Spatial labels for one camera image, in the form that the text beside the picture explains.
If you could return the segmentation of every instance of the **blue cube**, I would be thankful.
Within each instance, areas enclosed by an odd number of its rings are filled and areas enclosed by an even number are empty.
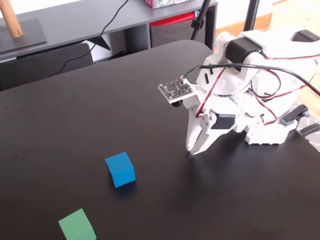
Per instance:
[[[107,158],[105,162],[116,188],[136,180],[134,167],[126,152]]]

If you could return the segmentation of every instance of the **black wire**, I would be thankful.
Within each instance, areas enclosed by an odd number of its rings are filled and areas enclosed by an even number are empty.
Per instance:
[[[188,71],[188,72],[183,76],[183,78],[185,79],[186,76],[187,76],[188,74],[192,73],[194,70],[200,69],[199,67],[200,67],[200,66],[196,66],[196,67],[192,68],[190,71]]]
[[[318,96],[320,96],[320,91],[318,91],[314,86],[312,86],[307,80],[305,80],[300,75],[296,74],[293,71],[281,68],[281,67],[275,67],[275,66],[263,66],[263,65],[252,65],[252,64],[244,64],[244,63],[220,63],[220,64],[212,64],[212,65],[199,65],[194,67],[193,69],[215,69],[215,68],[252,68],[252,69],[265,69],[265,70],[274,70],[274,71],[280,71],[287,74],[291,74],[292,76],[299,79],[301,82],[303,82],[305,85],[307,85],[309,88],[311,88]]]
[[[245,113],[249,116],[249,118],[255,118],[256,116],[250,116],[247,112]]]
[[[278,80],[279,80],[279,87],[278,87],[278,89],[273,93],[273,94],[270,94],[269,96],[260,96],[260,95],[258,95],[256,92],[255,92],[255,90],[254,90],[254,86],[253,86],[253,84],[252,84],[252,80],[250,81],[251,83],[250,83],[250,85],[251,85],[251,91],[253,92],[253,94],[256,96],[256,97],[258,97],[258,98],[260,98],[260,99],[269,99],[269,98],[272,98],[274,95],[276,95],[276,93],[279,91],[279,89],[281,88],[281,80],[280,80],[280,77],[278,76],[278,74],[276,74],[274,71],[267,71],[267,72],[270,72],[271,74],[274,74],[277,78],[278,78]]]
[[[120,9],[122,9],[123,6],[126,5],[126,3],[127,3],[128,1],[129,1],[129,0],[126,0],[126,1],[124,2],[124,4],[122,4],[122,6],[116,11],[116,13],[115,13],[115,15],[113,16],[113,18],[111,19],[111,21],[103,28],[100,36],[96,39],[93,47],[92,47],[87,53],[85,53],[85,54],[83,54],[83,55],[81,55],[81,56],[78,56],[78,57],[71,58],[71,59],[67,60],[67,61],[63,64],[63,67],[60,69],[60,71],[58,71],[58,72],[50,75],[49,78],[53,77],[54,75],[57,75],[57,74],[61,73],[61,72],[65,69],[65,67],[66,67],[66,65],[67,65],[68,62],[70,62],[70,61],[72,61],[72,60],[80,59],[80,58],[88,55],[89,53],[91,53],[92,49],[94,49],[94,47],[97,45],[99,39],[100,39],[101,36],[103,35],[105,29],[113,22],[113,20],[114,20],[114,19],[116,18],[116,16],[117,16],[118,12],[120,11]]]

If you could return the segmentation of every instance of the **green cube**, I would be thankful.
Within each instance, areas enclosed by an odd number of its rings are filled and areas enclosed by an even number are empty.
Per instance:
[[[66,240],[96,240],[95,232],[82,208],[59,221]]]

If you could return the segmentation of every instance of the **pink box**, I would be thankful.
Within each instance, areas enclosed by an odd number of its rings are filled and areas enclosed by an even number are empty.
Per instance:
[[[153,9],[162,8],[169,5],[180,4],[190,0],[144,0]]]

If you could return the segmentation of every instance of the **black pole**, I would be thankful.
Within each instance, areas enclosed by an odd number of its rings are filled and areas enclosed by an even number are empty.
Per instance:
[[[210,0],[204,0],[200,9],[200,13],[197,17],[195,17],[192,21],[191,27],[194,28],[191,40],[196,40],[197,34],[199,29],[202,27],[202,24],[204,22],[204,18],[206,16],[206,13],[208,11],[210,4]]]
[[[250,0],[243,31],[254,29],[260,0]]]

